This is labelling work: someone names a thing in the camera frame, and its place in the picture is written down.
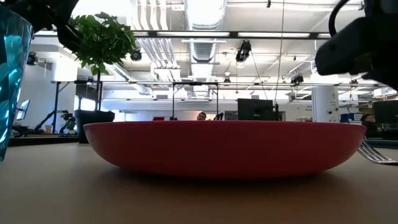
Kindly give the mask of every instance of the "computer monitor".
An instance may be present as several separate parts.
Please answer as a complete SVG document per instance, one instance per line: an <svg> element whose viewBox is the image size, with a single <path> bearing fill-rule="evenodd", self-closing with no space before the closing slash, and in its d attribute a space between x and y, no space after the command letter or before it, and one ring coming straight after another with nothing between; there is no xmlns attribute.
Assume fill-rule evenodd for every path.
<svg viewBox="0 0 398 224"><path fill-rule="evenodd" d="M272 100L238 99L238 120L277 121Z"/></svg>
<svg viewBox="0 0 398 224"><path fill-rule="evenodd" d="M29 103L30 103L30 100L27 100L27 101L21 103L21 107L18 108L17 121L25 119L26 112L29 107Z"/></svg>
<svg viewBox="0 0 398 224"><path fill-rule="evenodd" d="M398 100L378 101L373 104L373 108L377 123L398 123Z"/></svg>

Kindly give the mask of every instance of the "red bowl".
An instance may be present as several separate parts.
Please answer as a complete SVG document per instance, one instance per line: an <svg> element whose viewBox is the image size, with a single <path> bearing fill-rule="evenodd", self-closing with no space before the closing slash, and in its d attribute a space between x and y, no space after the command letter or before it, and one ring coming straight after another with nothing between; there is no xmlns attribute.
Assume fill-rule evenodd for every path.
<svg viewBox="0 0 398 224"><path fill-rule="evenodd" d="M136 121L84 125L104 160L138 172L211 179L309 175L348 160L366 128L278 121Z"/></svg>

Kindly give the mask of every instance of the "plant pot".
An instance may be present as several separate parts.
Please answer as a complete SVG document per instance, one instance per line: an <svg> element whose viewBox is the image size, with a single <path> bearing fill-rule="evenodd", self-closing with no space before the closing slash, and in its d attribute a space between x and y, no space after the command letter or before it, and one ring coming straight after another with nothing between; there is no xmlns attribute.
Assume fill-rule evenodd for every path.
<svg viewBox="0 0 398 224"><path fill-rule="evenodd" d="M4 160L32 40L32 25L0 6L0 162Z"/></svg>
<svg viewBox="0 0 398 224"><path fill-rule="evenodd" d="M85 111L75 110L75 118L77 125L77 133L79 137L79 143L88 143L83 126L91 123L103 123L112 122L114 119L113 112L104 111Z"/></svg>

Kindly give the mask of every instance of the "beige table surface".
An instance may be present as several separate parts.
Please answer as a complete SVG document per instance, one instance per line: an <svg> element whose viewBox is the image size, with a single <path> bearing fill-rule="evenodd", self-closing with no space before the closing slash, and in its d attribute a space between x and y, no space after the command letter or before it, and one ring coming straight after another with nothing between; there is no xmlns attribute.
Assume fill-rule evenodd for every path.
<svg viewBox="0 0 398 224"><path fill-rule="evenodd" d="M137 175L78 144L11 147L0 163L1 224L397 222L398 167L358 154L313 177L259 182Z"/></svg>

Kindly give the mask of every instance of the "glass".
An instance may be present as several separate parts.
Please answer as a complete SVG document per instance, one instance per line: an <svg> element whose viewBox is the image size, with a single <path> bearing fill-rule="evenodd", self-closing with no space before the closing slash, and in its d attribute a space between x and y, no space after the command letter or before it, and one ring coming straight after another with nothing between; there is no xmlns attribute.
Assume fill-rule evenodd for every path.
<svg viewBox="0 0 398 224"><path fill-rule="evenodd" d="M6 155L32 34L31 24L0 6L0 162Z"/></svg>

